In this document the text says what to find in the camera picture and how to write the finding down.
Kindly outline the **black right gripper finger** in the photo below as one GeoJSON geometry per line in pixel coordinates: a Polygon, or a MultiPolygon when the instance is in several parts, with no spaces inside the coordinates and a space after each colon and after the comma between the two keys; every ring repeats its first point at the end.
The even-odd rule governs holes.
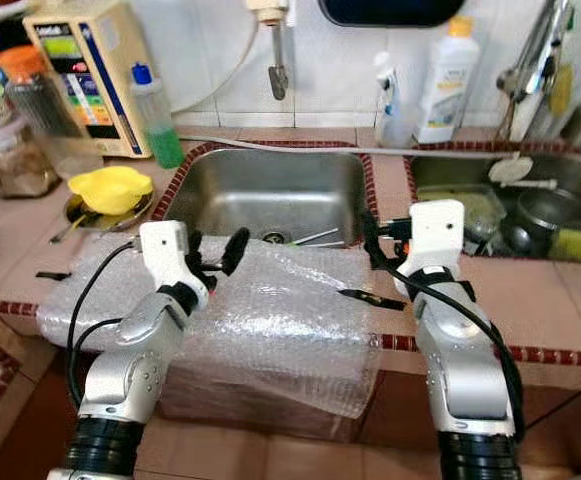
{"type": "Polygon", "coordinates": [[[363,210],[360,214],[360,229],[363,236],[363,250],[369,257],[369,268],[389,268],[389,257],[385,255],[380,246],[380,227],[372,212],[363,210]]]}

